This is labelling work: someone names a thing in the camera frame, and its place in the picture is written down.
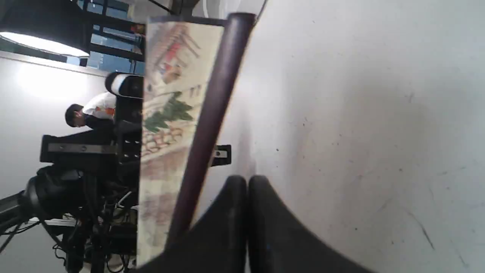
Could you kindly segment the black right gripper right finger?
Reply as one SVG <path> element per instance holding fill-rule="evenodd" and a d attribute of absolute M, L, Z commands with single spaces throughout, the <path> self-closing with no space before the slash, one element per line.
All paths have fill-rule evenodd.
<path fill-rule="evenodd" d="M 315 236 L 282 202 L 267 177 L 248 183 L 248 255 L 253 273 L 368 273 Z"/>

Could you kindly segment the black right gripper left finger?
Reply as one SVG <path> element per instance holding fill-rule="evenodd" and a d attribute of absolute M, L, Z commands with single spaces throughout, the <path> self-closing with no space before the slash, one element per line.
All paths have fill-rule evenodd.
<path fill-rule="evenodd" d="M 243 273 L 246 263 L 247 183 L 229 176 L 192 229 L 138 273 Z"/>

